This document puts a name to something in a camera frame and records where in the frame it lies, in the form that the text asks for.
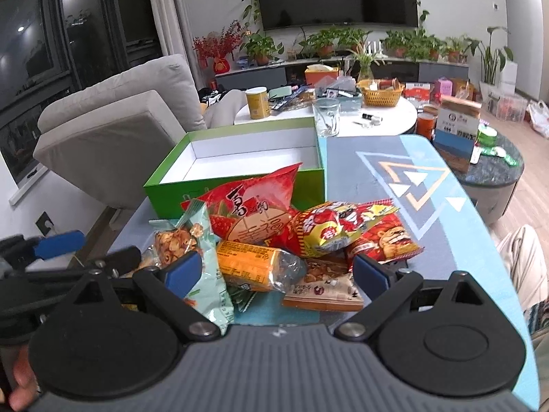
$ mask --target gray sofa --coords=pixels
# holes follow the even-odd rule
[[[202,115],[186,60],[162,57],[46,107],[34,157],[98,201],[134,210],[186,131],[233,125],[245,105],[232,90]]]

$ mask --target orange can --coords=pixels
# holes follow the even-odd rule
[[[417,115],[416,133],[431,140],[435,130],[436,115],[432,113],[419,113]]]

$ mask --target metal screw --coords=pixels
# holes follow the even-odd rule
[[[366,333],[366,327],[358,322],[346,322],[339,326],[339,332],[348,338],[358,338]]]
[[[207,337],[215,333],[217,327],[211,322],[195,322],[190,324],[189,332],[195,336]]]

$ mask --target yellow triangle outline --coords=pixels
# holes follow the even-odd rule
[[[416,211],[422,208],[422,206],[427,202],[427,200],[431,197],[431,195],[433,195],[435,190],[438,189],[438,187],[450,174],[449,168],[430,168],[426,166],[414,166],[412,164],[404,164],[401,162],[387,162],[387,161],[380,161],[379,164],[387,171],[389,176],[393,179],[394,183],[400,183],[401,181],[399,176],[392,169],[392,167],[405,168],[405,169],[417,169],[417,170],[436,170],[436,171],[442,172],[442,175],[440,176],[440,178],[433,183],[433,185],[429,188],[429,190],[427,190],[425,195],[422,196],[419,200],[416,200],[411,193],[406,195],[406,199],[410,202],[410,204],[413,206],[413,208]]]

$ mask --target red snack bag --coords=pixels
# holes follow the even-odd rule
[[[198,199],[208,206],[213,233],[224,240],[259,243],[290,221],[290,202],[301,162],[259,178],[222,184]],[[187,210],[190,201],[181,203]]]
[[[379,263],[389,263],[409,259],[424,249],[411,239],[400,219],[395,214],[389,214],[347,246],[345,256],[349,271],[352,271],[352,260],[359,253],[365,253]]]
[[[293,216],[267,245],[284,248],[300,257],[322,257],[358,240],[364,231],[396,210],[390,199],[363,204],[320,204]]]

